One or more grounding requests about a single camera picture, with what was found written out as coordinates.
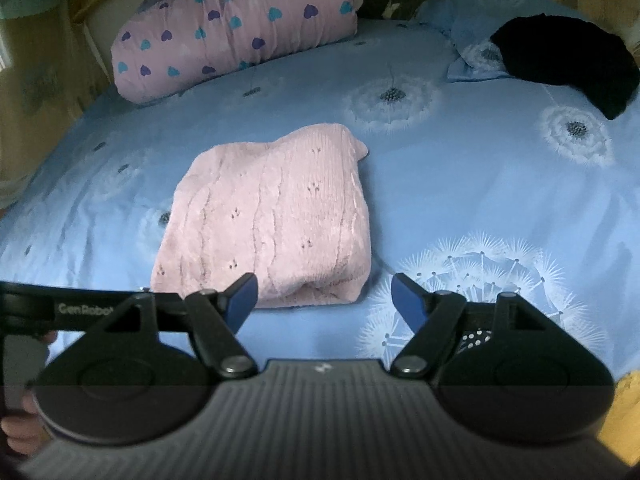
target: black cloth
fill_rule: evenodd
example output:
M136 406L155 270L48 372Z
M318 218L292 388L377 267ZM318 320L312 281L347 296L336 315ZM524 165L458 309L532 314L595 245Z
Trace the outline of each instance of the black cloth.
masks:
M514 18L491 41L509 74L577 88L609 120L625 111L640 84L640 70L622 39L577 18Z

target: teal heart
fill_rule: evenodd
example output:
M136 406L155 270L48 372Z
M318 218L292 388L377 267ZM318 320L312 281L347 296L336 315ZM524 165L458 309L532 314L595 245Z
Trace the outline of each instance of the teal heart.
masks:
M237 16L233 16L229 20L229 27L231 27L231 30L233 30L235 28L242 27L242 20L240 18L238 18Z
M353 6L349 2L342 2L340 6L340 14L349 14L353 10Z
M276 9L276 7L271 7L267 16L269 17L270 22L275 22L282 17L282 11L280 9Z

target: purple heart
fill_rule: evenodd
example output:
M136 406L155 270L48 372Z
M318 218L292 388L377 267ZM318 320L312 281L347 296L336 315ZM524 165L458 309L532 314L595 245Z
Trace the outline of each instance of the purple heart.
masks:
M313 5L308 5L305 7L305 18L309 19L318 15L318 8Z
M254 38L251 46L255 49L255 50L260 50L262 47L264 47L264 45L267 42L264 41L262 38Z

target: blue bed sheet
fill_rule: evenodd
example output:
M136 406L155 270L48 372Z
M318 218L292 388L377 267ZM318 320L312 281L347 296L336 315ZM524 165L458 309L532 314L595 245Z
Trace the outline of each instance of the blue bed sheet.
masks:
M404 271L474 301L516 290L616 377L640 367L640 102L607 121L570 88L449 83L456 57L427 27L361 22L356 38L151 106L111 89L0 222L0 280L148 286L175 186L199 153L338 122L370 149L372 274L352 305L252 313L239 339L260 364L388 364L412 335L390 300L391 273ZM162 339L190 351L183 335Z

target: pink knit garment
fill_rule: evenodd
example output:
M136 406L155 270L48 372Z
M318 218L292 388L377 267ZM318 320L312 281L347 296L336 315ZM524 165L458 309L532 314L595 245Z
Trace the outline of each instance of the pink knit garment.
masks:
M253 272L261 307L356 301L371 268L367 153L341 124L202 153L175 191L152 290L185 297Z

